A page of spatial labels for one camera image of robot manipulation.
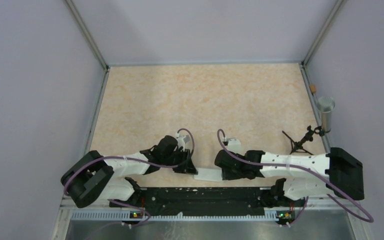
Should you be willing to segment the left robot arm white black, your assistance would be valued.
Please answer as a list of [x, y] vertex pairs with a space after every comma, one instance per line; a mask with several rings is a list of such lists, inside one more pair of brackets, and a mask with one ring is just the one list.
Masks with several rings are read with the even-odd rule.
[[158, 144], [133, 154], [104, 156], [86, 153], [61, 177], [65, 196], [78, 208], [97, 200], [118, 200], [129, 207], [140, 202], [139, 186], [128, 177], [148, 175], [160, 169], [179, 169], [191, 163], [195, 140], [187, 135], [166, 135]]

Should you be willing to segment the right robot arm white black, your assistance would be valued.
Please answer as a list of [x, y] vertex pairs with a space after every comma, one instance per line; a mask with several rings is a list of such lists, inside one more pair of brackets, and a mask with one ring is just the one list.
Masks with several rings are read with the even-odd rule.
[[248, 150], [241, 155], [222, 149], [214, 164], [221, 168], [223, 180], [285, 178], [283, 186], [273, 192], [279, 206], [331, 193], [355, 201], [365, 198], [363, 164], [339, 147], [318, 155], [282, 155], [263, 150]]

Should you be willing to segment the white remote control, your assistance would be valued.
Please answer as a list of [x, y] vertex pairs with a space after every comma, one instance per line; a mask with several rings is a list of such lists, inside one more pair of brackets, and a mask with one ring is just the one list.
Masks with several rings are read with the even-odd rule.
[[197, 174], [193, 176], [197, 181], [222, 182], [222, 170], [213, 168], [197, 168]]

